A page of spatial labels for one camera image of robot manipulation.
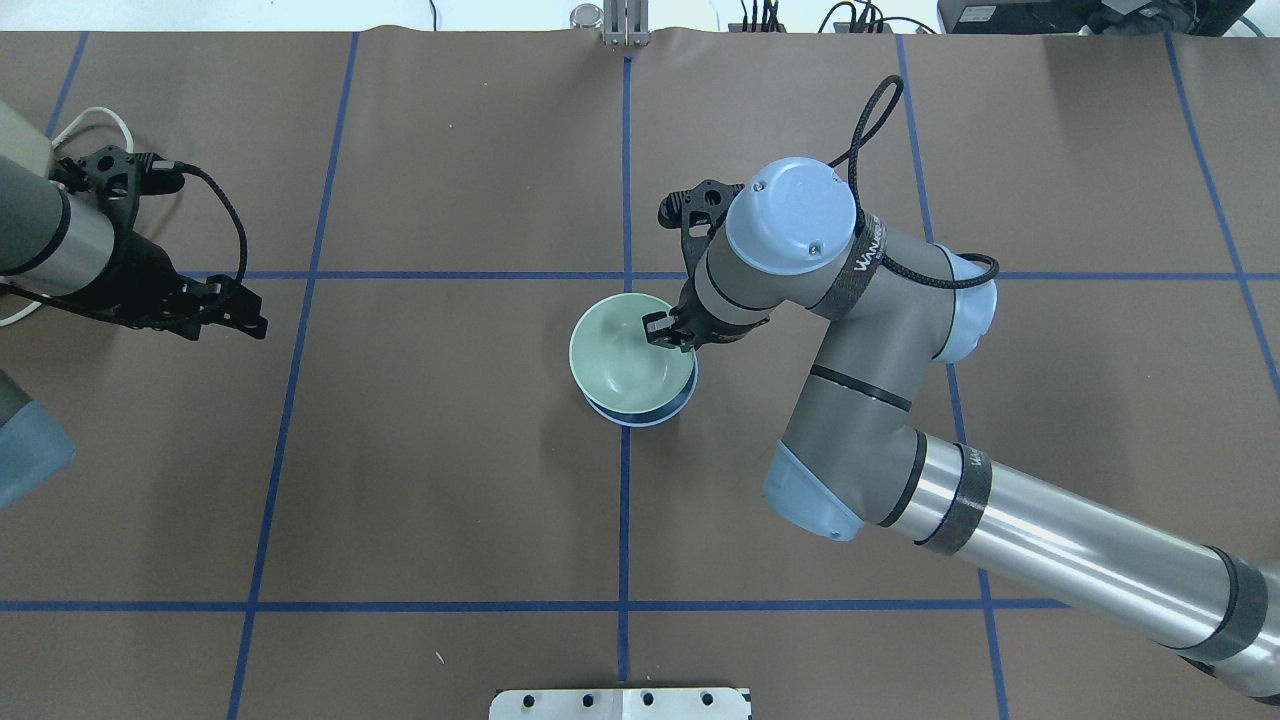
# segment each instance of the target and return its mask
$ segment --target blue tape line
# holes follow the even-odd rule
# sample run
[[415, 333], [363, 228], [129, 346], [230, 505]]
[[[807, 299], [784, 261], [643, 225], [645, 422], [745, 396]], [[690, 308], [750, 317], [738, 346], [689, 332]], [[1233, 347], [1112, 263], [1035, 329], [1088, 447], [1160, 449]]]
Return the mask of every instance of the blue tape line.
[[991, 655], [991, 676], [996, 683], [996, 708], [1000, 712], [1000, 720], [1009, 720], [1005, 662], [1000, 659], [1000, 635], [996, 634], [996, 609], [991, 600], [991, 580], [987, 578], [986, 570], [978, 570], [978, 587], [982, 588], [982, 618], [987, 625], [987, 652]]
[[964, 427], [964, 405], [960, 402], [960, 383], [956, 380], [956, 366], [947, 363], [947, 387], [951, 389], [951, 420], [956, 425], [956, 439], [969, 445], [969, 433]]
[[347, 50], [347, 70], [342, 81], [342, 96], [338, 101], [338, 119], [334, 123], [333, 143], [329, 149], [329, 168], [325, 172], [324, 195], [320, 199], [320, 215], [316, 219], [316, 234], [311, 246], [310, 273], [306, 291], [302, 295], [302, 311], [298, 316], [298, 332], [293, 342], [293, 359], [289, 363], [289, 380], [284, 391], [284, 407], [280, 411], [280, 430], [275, 439], [275, 457], [271, 461], [271, 479], [266, 488], [266, 503], [262, 509], [262, 525], [257, 536], [257, 552], [253, 557], [253, 575], [250, 580], [248, 607], [244, 610], [244, 626], [241, 632], [241, 647], [236, 659], [236, 675], [232, 679], [232, 694], [227, 707], [228, 720], [239, 715], [241, 693], [244, 689], [244, 671], [248, 667], [248, 651], [253, 643], [253, 619], [259, 593], [262, 588], [262, 569], [266, 565], [266, 548], [271, 537], [271, 521], [275, 516], [276, 492], [280, 487], [280, 470], [284, 466], [284, 450], [289, 438], [289, 423], [293, 419], [293, 401], [297, 397], [298, 373], [302, 368], [302, 351], [307, 340], [307, 320], [311, 316], [311, 301], [315, 296], [315, 273], [320, 266], [320, 252], [324, 249], [324, 232], [329, 219], [329, 200], [333, 195], [333, 178], [338, 170], [338, 155], [342, 149], [342, 129], [347, 119], [347, 101], [351, 97], [351, 79], [356, 70], [356, 53], [360, 49], [360, 33], [351, 33], [351, 46]]
[[1001, 270], [1001, 281], [1234, 281], [1233, 273], [1036, 273]]
[[88, 45], [88, 33], [82, 32], [79, 42], [76, 44], [76, 53], [72, 54], [72, 64], [67, 68], [67, 77], [63, 78], [63, 88], [58, 91], [58, 101], [54, 102], [54, 111], [49, 115], [49, 124], [45, 126], [45, 137], [52, 140], [54, 131], [58, 129], [58, 119], [63, 115], [63, 105], [67, 104], [67, 96], [72, 91], [72, 81], [76, 79], [76, 72], [79, 70], [81, 58], [84, 56], [84, 46]]
[[938, 598], [938, 600], [635, 600], [632, 612], [878, 612], [891, 610], [1060, 610], [1066, 603], [1028, 598]]
[[[183, 275], [229, 275], [234, 270], [182, 270]], [[617, 270], [248, 270], [248, 279], [259, 281], [620, 281], [626, 273]], [[682, 270], [636, 270], [637, 281], [684, 281]], [[1280, 273], [1244, 273], [1251, 281], [1280, 281]], [[1001, 281], [1231, 281], [1235, 273], [1160, 273], [1160, 272], [1037, 272], [1001, 270]]]
[[631, 292], [631, 55], [622, 59], [622, 292]]
[[613, 601], [494, 601], [494, 602], [260, 602], [259, 612], [617, 612]]
[[1280, 373], [1276, 370], [1275, 359], [1271, 356], [1271, 343], [1267, 333], [1262, 328], [1262, 319], [1258, 309], [1253, 304], [1253, 292], [1249, 290], [1249, 281], [1244, 274], [1244, 264], [1240, 261], [1240, 252], [1231, 236], [1231, 225], [1226, 222], [1226, 213], [1222, 210], [1222, 200], [1217, 195], [1217, 184], [1213, 182], [1213, 173], [1208, 169], [1208, 160], [1204, 158], [1204, 147], [1201, 145], [1199, 131], [1196, 128], [1196, 118], [1192, 115], [1192, 105], [1187, 99], [1187, 87], [1183, 85], [1183, 72], [1178, 65], [1178, 53], [1174, 50], [1174, 38], [1165, 33], [1165, 50], [1169, 54], [1169, 69], [1174, 74], [1174, 85], [1178, 87], [1178, 101], [1183, 106], [1183, 119], [1187, 122], [1187, 133], [1192, 140], [1192, 149], [1196, 150], [1196, 161], [1199, 163], [1201, 174], [1204, 176], [1204, 187], [1208, 188], [1210, 201], [1213, 204], [1213, 214], [1217, 215], [1217, 225], [1222, 231], [1222, 241], [1226, 242], [1226, 254], [1231, 258], [1231, 266], [1235, 268], [1235, 277], [1240, 283], [1240, 295], [1244, 296], [1244, 306], [1249, 311], [1249, 322], [1253, 323], [1253, 334], [1257, 336], [1258, 347], [1262, 350], [1262, 361], [1266, 363], [1267, 374], [1271, 375], [1271, 389], [1276, 398], [1280, 398]]
[[[860, 612], [982, 610], [980, 600], [518, 600], [518, 601], [260, 601], [261, 612], [498, 614], [498, 612]], [[1047, 597], [993, 598], [995, 610], [1061, 610]], [[0, 612], [244, 612], [247, 602], [3, 600]]]
[[[631, 292], [631, 55], [622, 58], [622, 291]], [[618, 443], [618, 684], [631, 674], [631, 428]]]
[[618, 443], [618, 683], [626, 683], [631, 667], [631, 633], [627, 616], [631, 602], [631, 428], [622, 428]]
[[244, 612], [246, 602], [0, 600], [0, 612]]
[[929, 191], [924, 184], [924, 161], [920, 159], [920, 137], [915, 129], [915, 104], [911, 101], [911, 73], [906, 69], [906, 47], [902, 36], [895, 35], [897, 45], [897, 72], [902, 76], [902, 104], [906, 106], [906, 132], [911, 138], [911, 163], [915, 165], [915, 192], [920, 197], [920, 219], [924, 222], [924, 241], [933, 243], [933, 214], [929, 211]]
[[[906, 47], [902, 44], [901, 35], [895, 36], [895, 42], [897, 45], [897, 67], [902, 76], [902, 100], [906, 105], [906, 127], [911, 136], [911, 159], [915, 163], [915, 187], [920, 196], [920, 217], [924, 220], [924, 240], [932, 243], [933, 214], [929, 209], [929, 192], [924, 181], [924, 161], [920, 156], [920, 138], [915, 127], [915, 101], [911, 96], [911, 76], [908, 70]], [[1001, 277], [1002, 279], [1012, 279], [1009, 277], [1010, 274], [1011, 273], [1002, 273]], [[968, 445], [969, 437], [964, 427], [964, 405], [960, 402], [960, 384], [956, 380], [956, 368], [950, 363], [947, 364], [947, 386], [950, 386], [951, 389], [951, 416], [955, 420], [956, 439]], [[1000, 635], [996, 632], [996, 614], [992, 605], [993, 601], [991, 598], [986, 570], [978, 570], [978, 584], [983, 588], [979, 603], [987, 625], [987, 653], [991, 657], [991, 675], [996, 689], [996, 707], [1000, 711], [1001, 720], [1009, 720], [1009, 698], [1005, 696], [1005, 670], [1004, 664], [1000, 660]]]

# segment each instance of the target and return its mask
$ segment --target cable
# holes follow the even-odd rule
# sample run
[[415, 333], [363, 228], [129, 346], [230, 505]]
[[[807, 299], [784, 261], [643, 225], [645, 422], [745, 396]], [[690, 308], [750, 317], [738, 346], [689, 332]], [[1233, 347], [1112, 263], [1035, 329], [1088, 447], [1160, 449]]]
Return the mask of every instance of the cable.
[[99, 313], [95, 310], [86, 310], [83, 307], [77, 307], [76, 305], [72, 305], [70, 302], [67, 302], [64, 300], [59, 300], [56, 297], [46, 297], [44, 295], [13, 284], [8, 286], [0, 284], [0, 293], [8, 292], [12, 295], [17, 295], [18, 297], [24, 297], [27, 300], [31, 300], [32, 302], [38, 305], [49, 305], [50, 307], [72, 313], [73, 315], [79, 315], [81, 318], [88, 318], [90, 320], [99, 320], [102, 323], [110, 323], [113, 325], [124, 325], [127, 328], [136, 328], [136, 329], [152, 328], [163, 331], [163, 329], [175, 328], [178, 325], [183, 325], [187, 323], [204, 322], [206, 318], [210, 318], [216, 313], [221, 313], [223, 307], [225, 307], [227, 304], [230, 302], [236, 290], [241, 287], [241, 283], [244, 281], [244, 272], [246, 269], [248, 269], [248, 236], [244, 233], [244, 224], [241, 222], [239, 215], [236, 213], [236, 208], [232, 206], [232, 201], [227, 197], [227, 193], [223, 192], [223, 188], [219, 187], [216, 182], [214, 182], [214, 178], [209, 177], [209, 173], [197, 168], [196, 165], [188, 165], [187, 163], [177, 163], [177, 161], [173, 164], [173, 169], [179, 173], [195, 176], [205, 181], [205, 184], [207, 184], [209, 188], [214, 191], [214, 195], [218, 196], [218, 201], [221, 202], [223, 208], [227, 209], [227, 214], [230, 217], [232, 224], [236, 225], [236, 236], [239, 242], [239, 261], [236, 265], [236, 277], [232, 279], [230, 287], [223, 288], [223, 296], [219, 297], [212, 305], [197, 313], [192, 313], [191, 315], [187, 315], [184, 318], [172, 318], [168, 320], [123, 320], [120, 318], [116, 318], [115, 315], [109, 315], [106, 313]]
[[64, 129], [63, 132], [58, 133], [54, 137], [52, 140], [54, 150], [58, 150], [59, 147], [63, 146], [64, 142], [70, 140], [72, 136], [84, 129], [86, 127], [84, 119], [92, 114], [106, 115], [108, 118], [115, 120], [115, 126], [120, 128], [120, 135], [124, 136], [124, 151], [133, 152], [133, 133], [129, 132], [129, 126], [124, 124], [124, 120], [120, 118], [120, 115], [116, 115], [115, 110], [111, 110], [110, 108], [90, 108], [83, 113], [81, 113], [79, 115], [76, 115], [76, 119], [72, 120], [69, 126], [67, 126], [67, 129]]
[[1244, 26], [1244, 27], [1247, 27], [1247, 28], [1252, 29], [1252, 31], [1253, 31], [1253, 35], [1256, 35], [1256, 36], [1258, 36], [1258, 37], [1266, 37], [1266, 36], [1267, 36], [1267, 35], [1266, 35], [1265, 32], [1262, 32], [1262, 28], [1260, 28], [1260, 27], [1258, 27], [1258, 26], [1257, 26], [1257, 24], [1256, 24], [1256, 23], [1254, 23], [1253, 20], [1251, 20], [1249, 18], [1245, 18], [1244, 15], [1240, 15], [1240, 20], [1239, 20], [1239, 22], [1240, 22], [1240, 24], [1242, 24], [1242, 26]]
[[936, 287], [938, 290], [966, 290], [970, 287], [978, 287], [979, 284], [986, 284], [988, 281], [995, 279], [995, 277], [1000, 274], [1000, 263], [997, 263], [991, 255], [983, 255], [982, 252], [961, 252], [957, 258], [961, 260], [982, 263], [987, 265], [987, 272], [966, 281], [946, 281], [916, 273], [915, 270], [899, 264], [897, 260], [890, 258], [888, 255], [881, 259], [881, 264], [895, 275], [924, 286]]
[[36, 310], [40, 310], [41, 306], [42, 306], [41, 302], [36, 302], [36, 301], [28, 302], [27, 306], [23, 307], [22, 310], [18, 310], [17, 313], [14, 313], [13, 315], [9, 315], [4, 320], [0, 320], [0, 328], [8, 328], [9, 325], [12, 325], [12, 324], [14, 324], [14, 323], [17, 323], [19, 320], [27, 319], [32, 313], [35, 313]]
[[721, 19], [719, 19], [719, 10], [716, 8], [716, 1], [714, 0], [707, 0], [707, 4], [710, 5], [712, 13], [714, 13], [714, 15], [716, 15], [716, 32], [719, 32], [719, 31], [724, 29], [724, 26], [723, 26], [723, 23], [721, 23]]
[[849, 24], [852, 26], [854, 22], [858, 20], [858, 8], [855, 8], [852, 3], [850, 3], [849, 0], [844, 0], [841, 3], [836, 3], [835, 5], [831, 6], [829, 10], [827, 10], [827, 17], [822, 18], [822, 24], [818, 26], [818, 33], [819, 35], [822, 35], [822, 31], [827, 29], [827, 20], [831, 19], [831, 15], [836, 14], [836, 10], [838, 10], [838, 9], [844, 8], [844, 6], [849, 8]]
[[[872, 126], [872, 129], [867, 131], [867, 122], [870, 120], [872, 111], [876, 109], [876, 105], [879, 104], [881, 97], [884, 96], [884, 91], [887, 91], [890, 87], [893, 87], [893, 96], [890, 97], [888, 105], [884, 108], [884, 111], [881, 113], [881, 117], [878, 120], [876, 120], [876, 124]], [[849, 160], [847, 182], [849, 182], [849, 190], [854, 193], [854, 205], [858, 208], [859, 227], [861, 227], [863, 224], [861, 222], [863, 204], [858, 196], [858, 152], [863, 149], [864, 145], [867, 145], [867, 142], [870, 138], [876, 137], [876, 133], [879, 132], [882, 127], [884, 127], [884, 122], [888, 120], [888, 117], [893, 113], [893, 109], [897, 108], [897, 101], [902, 97], [904, 90], [905, 90], [905, 83], [902, 82], [902, 78], [900, 76], [888, 76], [887, 78], [882, 79], [881, 83], [872, 92], [872, 96], [867, 100], [867, 105], [863, 106], [861, 115], [858, 117], [858, 124], [854, 126], [854, 137], [849, 141], [849, 150], [842, 152], [840, 158], [836, 158], [831, 163], [827, 163], [828, 167], [835, 168], [840, 165], [840, 163]], [[987, 272], [975, 278], [954, 281], [954, 279], [933, 278], [923, 273], [918, 273], [902, 265], [897, 260], [890, 258], [887, 254], [881, 259], [881, 264], [884, 265], [884, 268], [888, 269], [895, 275], [906, 278], [911, 282], [923, 286], [936, 287], [940, 290], [965, 290], [970, 287], [978, 287], [980, 284], [991, 282], [992, 279], [995, 279], [997, 274], [1000, 274], [1000, 263], [997, 263], [996, 259], [989, 255], [983, 255], [980, 252], [963, 252], [959, 255], [959, 258], [963, 260], [983, 263], [987, 265]]]
[[[76, 115], [76, 119], [72, 120], [67, 126], [67, 128], [63, 129], [63, 132], [58, 133], [54, 137], [54, 140], [51, 141], [51, 145], [52, 145], [54, 150], [58, 150], [68, 140], [70, 140], [73, 136], [76, 136], [76, 133], [83, 131], [84, 127], [86, 127], [84, 120], [88, 119], [90, 115], [95, 115], [95, 114], [106, 115], [108, 118], [110, 118], [111, 120], [114, 120], [115, 126], [118, 128], [120, 128], [120, 135], [124, 136], [124, 151], [125, 152], [133, 152], [133, 133], [129, 132], [129, 126], [124, 124], [124, 119], [119, 114], [116, 114], [115, 110], [111, 110], [110, 108], [97, 108], [97, 106], [88, 108], [84, 111], [82, 111], [79, 115]], [[27, 319], [28, 316], [31, 316], [32, 313], [35, 313], [36, 310], [40, 310], [40, 307], [44, 304], [45, 304], [44, 300], [32, 300], [22, 310], [18, 310], [13, 315], [9, 315], [8, 318], [0, 320], [0, 328], [8, 328], [9, 325], [13, 325], [13, 324], [15, 324], [15, 323], [18, 323], [20, 320]]]
[[905, 20], [905, 22], [909, 22], [909, 23], [915, 23], [915, 24], [920, 26], [922, 28], [924, 28], [924, 31], [927, 33], [929, 33], [929, 35], [937, 35], [936, 29], [933, 29], [932, 27], [922, 23], [920, 20], [918, 20], [915, 18], [904, 18], [901, 15], [893, 15], [892, 18], [881, 18], [879, 19], [881, 32], [884, 32], [884, 23], [887, 23], [890, 20]]
[[[893, 96], [890, 97], [888, 106], [884, 108], [883, 113], [881, 113], [879, 119], [876, 120], [872, 129], [864, 133], [863, 131], [867, 128], [867, 120], [872, 117], [872, 110], [876, 109], [879, 99], [884, 95], [884, 91], [888, 90], [890, 86], [893, 87]], [[835, 160], [827, 163], [828, 167], [835, 168], [845, 160], [849, 160], [849, 190], [854, 193], [854, 202], [858, 205], [859, 211], [861, 209], [861, 200], [858, 196], [858, 151], [861, 150], [861, 147], [867, 145], [870, 138], [876, 137], [876, 133], [879, 132], [882, 127], [884, 127], [888, 117], [893, 113], [893, 109], [897, 108], [897, 101], [902, 97], [902, 78], [899, 76], [888, 76], [882, 79], [872, 92], [867, 105], [863, 106], [863, 114], [859, 115], [858, 124], [854, 126], [854, 137], [849, 141], [849, 150], [842, 152]]]

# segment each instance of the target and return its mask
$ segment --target black cable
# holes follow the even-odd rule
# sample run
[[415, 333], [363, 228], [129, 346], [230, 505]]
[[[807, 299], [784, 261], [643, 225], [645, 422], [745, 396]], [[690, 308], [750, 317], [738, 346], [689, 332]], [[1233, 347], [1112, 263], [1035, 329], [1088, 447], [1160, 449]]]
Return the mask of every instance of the black cable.
[[[864, 133], [863, 131], [867, 128], [867, 120], [872, 117], [872, 110], [876, 109], [879, 99], [884, 95], [884, 91], [888, 90], [890, 86], [893, 87], [893, 96], [890, 97], [888, 106], [884, 108], [883, 113], [881, 113], [879, 119], [876, 120], [872, 129]], [[863, 108], [863, 114], [858, 117], [858, 124], [854, 126], [854, 137], [849, 141], [849, 150], [842, 152], [835, 160], [827, 163], [828, 167], [835, 168], [845, 160], [849, 160], [849, 190], [854, 193], [854, 202], [858, 204], [859, 211], [861, 211], [863, 205], [858, 196], [858, 151], [861, 150], [863, 145], [867, 145], [870, 138], [876, 137], [876, 133], [879, 132], [882, 127], [884, 127], [888, 117], [893, 113], [893, 108], [897, 108], [897, 101], [902, 97], [902, 78], [899, 76], [888, 76], [882, 79], [872, 92], [867, 105]]]
[[1252, 29], [1252, 31], [1253, 31], [1253, 35], [1256, 35], [1256, 36], [1258, 36], [1258, 37], [1266, 37], [1266, 33], [1265, 33], [1265, 32], [1262, 32], [1262, 28], [1260, 28], [1260, 27], [1258, 27], [1257, 24], [1254, 24], [1254, 22], [1253, 22], [1253, 20], [1251, 20], [1249, 18], [1245, 18], [1244, 15], [1240, 15], [1240, 19], [1239, 19], [1239, 23], [1240, 23], [1242, 26], [1244, 26], [1244, 27], [1247, 27], [1247, 28]]
[[936, 287], [938, 290], [965, 290], [970, 287], [978, 287], [979, 284], [986, 284], [987, 282], [996, 278], [1000, 274], [1000, 263], [996, 261], [991, 255], [983, 255], [982, 252], [961, 252], [957, 255], [961, 260], [972, 260], [975, 263], [982, 263], [987, 265], [987, 272], [966, 281], [946, 281], [942, 278], [931, 278], [929, 275], [916, 273], [915, 270], [899, 264], [897, 260], [886, 255], [881, 259], [881, 265], [884, 265], [888, 272], [895, 275], [906, 278], [911, 282], [916, 282], [924, 286]]
[[244, 281], [244, 272], [248, 269], [248, 236], [244, 232], [244, 224], [241, 222], [239, 215], [236, 213], [236, 208], [232, 206], [232, 201], [227, 197], [227, 193], [223, 192], [223, 188], [219, 187], [216, 182], [214, 182], [214, 178], [209, 177], [209, 174], [205, 170], [197, 168], [196, 165], [188, 165], [186, 163], [174, 163], [173, 165], [174, 170], [179, 173], [195, 176], [205, 181], [205, 184], [207, 184], [209, 188], [214, 191], [214, 195], [218, 196], [218, 201], [221, 202], [223, 208], [227, 209], [227, 214], [230, 215], [232, 223], [236, 225], [236, 236], [239, 242], [239, 260], [236, 265], [236, 277], [232, 279], [229, 287], [223, 288], [223, 296], [219, 297], [212, 305], [197, 313], [192, 313], [191, 315], [187, 315], [184, 318], [172, 318], [168, 320], [124, 320], [116, 318], [115, 315], [109, 315], [106, 313], [99, 313], [95, 310], [86, 310], [83, 307], [72, 305], [70, 302], [67, 302], [64, 300], [59, 300], [56, 297], [45, 297], [44, 295], [40, 295], [37, 292], [31, 292], [29, 290], [24, 290], [12, 284], [0, 284], [0, 295], [3, 293], [17, 295], [18, 297], [23, 297], [33, 302], [40, 302], [41, 305], [47, 305], [56, 310], [63, 310], [73, 315], [79, 315], [81, 318], [88, 318], [90, 320], [99, 320], [101, 323], [110, 323], [113, 325], [124, 325], [127, 328], [134, 328], [134, 329], [154, 328], [157, 331], [163, 331], [163, 329], [175, 328], [178, 325], [184, 325], [187, 323], [204, 322], [206, 318], [212, 316], [215, 313], [220, 313], [223, 307], [225, 307], [227, 304], [230, 302], [234, 291], [238, 290], [241, 283]]
[[822, 24], [818, 26], [818, 32], [819, 33], [822, 33], [822, 31], [827, 29], [827, 20], [831, 19], [831, 15], [836, 14], [836, 10], [838, 10], [838, 9], [844, 8], [844, 6], [849, 6], [849, 24], [851, 26], [851, 24], [854, 24], [854, 22], [856, 22], [856, 19], [858, 19], [858, 8], [854, 6], [854, 4], [850, 3], [849, 0], [844, 0], [842, 3], [836, 3], [835, 5], [831, 6], [829, 10], [827, 10], [827, 17], [822, 18]]
[[879, 19], [881, 32], [883, 32], [883, 29], [884, 29], [884, 23], [887, 23], [890, 20], [905, 20], [905, 22], [909, 22], [909, 23], [915, 23], [915, 24], [923, 27], [925, 29], [925, 32], [928, 32], [929, 35], [937, 35], [937, 31], [934, 31], [932, 27], [922, 23], [920, 20], [918, 20], [915, 18], [904, 18], [901, 15], [893, 15], [892, 18], [884, 18], [884, 17], [882, 17]]
[[[881, 113], [881, 117], [878, 120], [876, 120], [876, 124], [872, 126], [872, 129], [867, 131], [867, 122], [870, 120], [872, 111], [876, 109], [876, 105], [879, 104], [881, 97], [884, 96], [884, 92], [891, 86], [893, 87], [893, 96], [890, 97], [888, 105], [884, 108], [884, 111]], [[879, 132], [882, 127], [884, 127], [884, 122], [888, 120], [888, 117], [893, 113], [893, 109], [897, 108], [897, 101], [902, 97], [904, 88], [905, 83], [902, 82], [902, 78], [900, 76], [888, 76], [887, 78], [882, 79], [881, 83], [876, 86], [876, 90], [872, 92], [872, 96], [867, 100], [867, 105], [863, 106], [863, 113], [858, 117], [858, 124], [854, 126], [854, 136], [849, 141], [849, 150], [841, 154], [840, 158], [836, 158], [831, 163], [827, 163], [828, 167], [835, 168], [840, 165], [840, 163], [849, 160], [847, 182], [850, 192], [854, 193], [854, 205], [858, 208], [859, 228], [863, 225], [863, 204], [858, 196], [858, 152], [863, 149], [864, 145], [867, 145], [867, 142], [870, 138], [876, 137], [876, 133]], [[897, 260], [893, 260], [888, 255], [884, 255], [881, 259], [881, 264], [884, 265], [884, 268], [888, 269], [895, 275], [906, 278], [911, 282], [923, 286], [936, 287], [940, 290], [965, 290], [970, 287], [978, 287], [980, 284], [984, 284], [995, 279], [995, 277], [1000, 274], [1000, 263], [997, 263], [996, 259], [989, 255], [983, 255], [980, 252], [963, 252], [959, 255], [959, 258], [963, 260], [983, 263], [987, 265], [987, 272], [975, 278], [954, 281], [954, 279], [933, 278], [923, 273], [918, 273], [902, 265]]]

